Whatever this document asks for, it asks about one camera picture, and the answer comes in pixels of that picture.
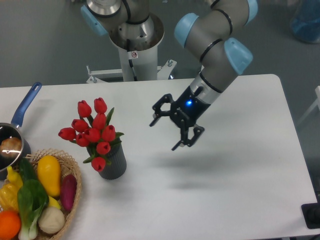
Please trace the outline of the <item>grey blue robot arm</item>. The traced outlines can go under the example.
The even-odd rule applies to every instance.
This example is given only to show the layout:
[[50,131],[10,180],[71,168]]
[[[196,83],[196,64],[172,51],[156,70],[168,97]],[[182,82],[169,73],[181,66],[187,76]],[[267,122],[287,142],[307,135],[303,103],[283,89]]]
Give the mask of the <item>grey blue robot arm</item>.
[[[153,105],[153,120],[170,117],[180,129],[178,146],[192,146],[204,132],[198,118],[253,60],[233,32],[252,21],[255,0],[212,0],[210,13],[183,16],[174,37],[202,65],[191,84],[174,100],[165,94]],[[158,45],[164,37],[161,20],[147,0],[88,0],[81,15],[97,35],[109,35],[117,47],[123,80],[148,81],[158,76]]]

